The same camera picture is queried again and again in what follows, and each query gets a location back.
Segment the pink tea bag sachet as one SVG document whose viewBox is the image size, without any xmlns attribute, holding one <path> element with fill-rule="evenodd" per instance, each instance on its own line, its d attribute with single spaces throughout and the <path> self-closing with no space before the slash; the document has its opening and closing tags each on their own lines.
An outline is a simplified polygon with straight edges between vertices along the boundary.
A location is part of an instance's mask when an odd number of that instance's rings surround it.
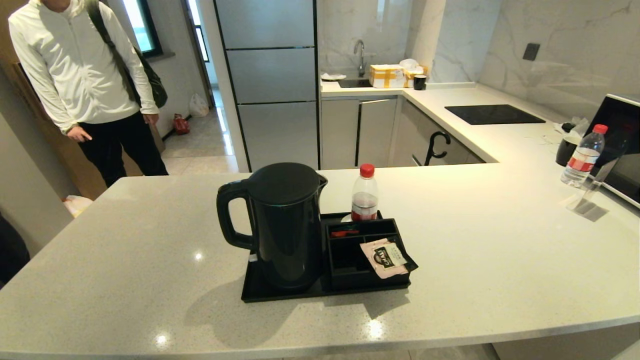
<svg viewBox="0 0 640 360">
<path fill-rule="evenodd" d="M 407 267 L 409 261 L 398 248 L 397 243 L 388 238 L 361 243 L 359 248 L 381 280 L 410 272 Z"/>
</svg>

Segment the small yellow white box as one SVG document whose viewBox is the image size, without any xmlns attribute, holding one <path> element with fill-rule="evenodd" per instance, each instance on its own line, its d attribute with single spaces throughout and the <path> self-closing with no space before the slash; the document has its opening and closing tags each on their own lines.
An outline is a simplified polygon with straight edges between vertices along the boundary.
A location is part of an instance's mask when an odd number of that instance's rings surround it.
<svg viewBox="0 0 640 360">
<path fill-rule="evenodd" d="M 429 67 L 428 66 L 413 66 L 403 68 L 405 77 L 404 87 L 413 89 L 413 77 L 414 75 L 426 75 L 429 80 Z"/>
</svg>

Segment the black electric kettle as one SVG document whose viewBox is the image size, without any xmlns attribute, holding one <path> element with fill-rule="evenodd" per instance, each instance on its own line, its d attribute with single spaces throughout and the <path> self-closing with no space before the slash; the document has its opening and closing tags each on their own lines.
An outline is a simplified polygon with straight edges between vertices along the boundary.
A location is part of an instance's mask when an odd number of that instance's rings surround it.
<svg viewBox="0 0 640 360">
<path fill-rule="evenodd" d="M 222 185 L 215 207 L 224 239 L 254 251 L 259 269 L 273 287 L 310 288 L 323 273 L 320 195 L 327 184 L 326 177 L 306 164 L 277 162 Z M 234 199 L 246 203 L 250 234 L 234 228 L 229 209 Z"/>
</svg>

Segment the yellow white striped box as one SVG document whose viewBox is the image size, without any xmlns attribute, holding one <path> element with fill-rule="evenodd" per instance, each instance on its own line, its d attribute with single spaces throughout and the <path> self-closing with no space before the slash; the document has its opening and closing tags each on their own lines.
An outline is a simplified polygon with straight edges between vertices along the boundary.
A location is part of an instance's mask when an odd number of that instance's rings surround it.
<svg viewBox="0 0 640 360">
<path fill-rule="evenodd" d="M 400 64 L 371 64 L 369 83 L 376 89 L 405 88 L 405 69 Z"/>
</svg>

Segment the dark framed window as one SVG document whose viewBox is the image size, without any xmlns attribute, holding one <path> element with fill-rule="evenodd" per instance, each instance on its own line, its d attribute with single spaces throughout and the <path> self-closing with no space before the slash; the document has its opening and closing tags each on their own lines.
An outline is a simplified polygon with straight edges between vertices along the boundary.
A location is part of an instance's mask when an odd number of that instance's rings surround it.
<svg viewBox="0 0 640 360">
<path fill-rule="evenodd" d="M 147 0 L 122 0 L 122 3 L 142 54 L 147 58 L 162 55 L 162 44 Z"/>
</svg>

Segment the large black mug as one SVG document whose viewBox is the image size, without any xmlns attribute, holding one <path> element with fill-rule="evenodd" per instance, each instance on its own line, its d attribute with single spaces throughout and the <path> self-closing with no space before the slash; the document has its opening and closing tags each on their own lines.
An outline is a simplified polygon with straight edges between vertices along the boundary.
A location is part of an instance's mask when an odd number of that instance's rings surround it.
<svg viewBox="0 0 640 360">
<path fill-rule="evenodd" d="M 555 156 L 556 164 L 566 167 L 581 141 L 582 139 L 579 136 L 563 136 L 562 140 L 558 144 Z"/>
</svg>

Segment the crumpled white orange plastic bag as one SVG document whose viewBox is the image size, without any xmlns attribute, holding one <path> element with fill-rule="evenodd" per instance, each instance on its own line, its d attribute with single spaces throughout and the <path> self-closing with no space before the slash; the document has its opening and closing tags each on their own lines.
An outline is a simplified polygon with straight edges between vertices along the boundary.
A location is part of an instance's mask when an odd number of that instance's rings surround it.
<svg viewBox="0 0 640 360">
<path fill-rule="evenodd" d="M 62 204 L 70 212 L 73 218 L 78 218 L 84 210 L 86 210 L 94 201 L 84 196 L 78 196 L 74 194 L 68 195 L 62 199 Z"/>
</svg>

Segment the dark green shoulder bag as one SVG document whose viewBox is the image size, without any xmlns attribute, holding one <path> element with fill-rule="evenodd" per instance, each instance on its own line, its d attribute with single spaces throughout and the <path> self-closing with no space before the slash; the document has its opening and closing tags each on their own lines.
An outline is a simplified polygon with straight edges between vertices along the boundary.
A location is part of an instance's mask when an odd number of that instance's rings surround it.
<svg viewBox="0 0 640 360">
<path fill-rule="evenodd" d="M 135 101 L 139 106 L 141 105 L 140 94 L 135 88 L 135 82 L 130 75 L 130 71 L 125 64 L 122 56 L 119 54 L 114 42 L 111 39 L 111 36 L 106 28 L 105 21 L 103 20 L 102 13 L 99 7 L 99 0 L 84 0 L 84 7 L 87 11 L 91 22 L 94 27 L 100 34 L 101 39 L 110 50 L 110 54 L 114 60 L 115 66 L 119 71 L 119 75 L 122 78 L 122 84 L 126 93 L 128 94 L 130 100 Z M 142 68 L 146 73 L 147 80 L 150 82 L 151 93 L 153 95 L 153 100 L 158 108 L 162 108 L 166 105 L 167 100 L 169 98 L 165 87 L 162 84 L 162 80 L 160 76 L 151 68 L 150 63 L 146 60 L 144 55 L 137 49 L 134 48 L 137 57 L 139 58 Z"/>
</svg>

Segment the clear water bottle red cap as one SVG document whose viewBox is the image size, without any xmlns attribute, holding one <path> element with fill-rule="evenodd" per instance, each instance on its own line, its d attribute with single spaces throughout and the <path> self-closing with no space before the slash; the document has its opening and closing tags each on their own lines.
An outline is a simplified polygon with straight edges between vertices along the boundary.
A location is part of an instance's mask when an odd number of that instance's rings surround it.
<svg viewBox="0 0 640 360">
<path fill-rule="evenodd" d="M 560 180 L 571 187 L 580 188 L 593 170 L 596 161 L 605 148 L 605 134 L 609 127 L 596 124 L 592 132 L 586 134 L 576 146 Z"/>
</svg>

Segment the black induction cooktop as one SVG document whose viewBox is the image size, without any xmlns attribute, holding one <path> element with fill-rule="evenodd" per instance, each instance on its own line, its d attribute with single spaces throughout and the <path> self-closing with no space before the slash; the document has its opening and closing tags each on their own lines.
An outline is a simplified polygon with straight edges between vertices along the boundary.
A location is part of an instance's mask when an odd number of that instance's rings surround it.
<svg viewBox="0 0 640 360">
<path fill-rule="evenodd" d="M 541 118 L 509 104 L 449 105 L 446 110 L 469 125 L 528 125 L 541 124 Z"/>
</svg>

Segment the clear acrylic sign holder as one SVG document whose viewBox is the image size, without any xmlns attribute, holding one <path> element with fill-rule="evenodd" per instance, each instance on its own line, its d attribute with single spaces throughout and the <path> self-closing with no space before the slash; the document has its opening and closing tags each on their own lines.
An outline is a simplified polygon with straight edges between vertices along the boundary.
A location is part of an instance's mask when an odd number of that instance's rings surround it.
<svg viewBox="0 0 640 360">
<path fill-rule="evenodd" d="M 582 196 L 579 196 L 576 200 L 572 200 L 566 206 L 566 209 L 574 214 L 577 214 L 592 223 L 601 219 L 607 214 L 608 210 L 600 207 L 592 201 L 594 195 L 599 192 L 599 189 L 604 184 L 606 177 L 616 166 L 621 156 L 615 157 L 613 160 L 606 162 L 595 175 L 592 182 L 586 187 Z"/>
</svg>

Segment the water bottle with dark liquid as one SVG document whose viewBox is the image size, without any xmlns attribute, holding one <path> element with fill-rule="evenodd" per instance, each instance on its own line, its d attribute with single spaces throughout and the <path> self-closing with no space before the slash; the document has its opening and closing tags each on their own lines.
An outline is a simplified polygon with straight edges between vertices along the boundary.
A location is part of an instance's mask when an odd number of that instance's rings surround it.
<svg viewBox="0 0 640 360">
<path fill-rule="evenodd" d="M 359 167 L 351 196 L 350 218 L 355 223 L 378 218 L 378 183 L 374 175 L 373 164 L 364 163 Z"/>
</svg>

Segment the chrome sink faucet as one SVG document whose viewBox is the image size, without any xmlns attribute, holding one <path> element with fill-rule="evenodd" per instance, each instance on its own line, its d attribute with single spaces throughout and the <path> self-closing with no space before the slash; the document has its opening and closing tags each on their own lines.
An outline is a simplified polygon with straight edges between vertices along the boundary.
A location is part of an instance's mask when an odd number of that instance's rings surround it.
<svg viewBox="0 0 640 360">
<path fill-rule="evenodd" d="M 364 78 L 366 73 L 365 44 L 362 39 L 358 39 L 354 45 L 353 54 L 358 57 L 358 77 Z"/>
</svg>

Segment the black rectangular serving tray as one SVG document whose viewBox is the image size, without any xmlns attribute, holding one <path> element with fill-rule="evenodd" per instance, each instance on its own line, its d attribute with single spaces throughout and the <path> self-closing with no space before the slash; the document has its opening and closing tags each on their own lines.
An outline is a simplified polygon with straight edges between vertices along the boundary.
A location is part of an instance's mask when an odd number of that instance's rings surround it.
<svg viewBox="0 0 640 360">
<path fill-rule="evenodd" d="M 338 214 L 342 214 L 343 217 L 347 215 L 347 212 L 337 213 L 325 213 L 320 215 L 321 224 L 322 220 L 331 217 L 337 217 Z M 378 212 L 377 219 L 389 219 L 383 218 L 381 212 Z M 258 262 L 250 261 L 247 264 L 246 276 L 244 279 L 241 299 L 245 303 L 267 302 L 267 301 L 281 301 L 290 299 L 301 299 L 309 297 L 323 297 L 323 296 L 342 296 L 347 294 L 358 294 L 358 292 L 333 292 L 330 289 L 329 279 L 329 254 L 327 251 L 327 245 L 322 233 L 323 241 L 323 267 L 322 273 L 318 280 L 316 280 L 308 289 L 279 289 L 273 287 L 266 280 L 262 269 L 259 268 Z"/>
</svg>

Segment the black microwave oven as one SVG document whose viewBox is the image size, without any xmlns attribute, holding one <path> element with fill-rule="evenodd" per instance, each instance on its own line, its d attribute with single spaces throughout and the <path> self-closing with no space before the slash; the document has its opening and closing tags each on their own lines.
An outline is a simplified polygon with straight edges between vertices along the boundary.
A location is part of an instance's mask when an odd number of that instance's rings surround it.
<svg viewBox="0 0 640 360">
<path fill-rule="evenodd" d="M 606 94 L 585 133 L 590 134 L 596 125 L 605 125 L 608 130 L 590 180 L 608 162 L 615 161 L 603 186 L 640 209 L 640 94 Z"/>
</svg>

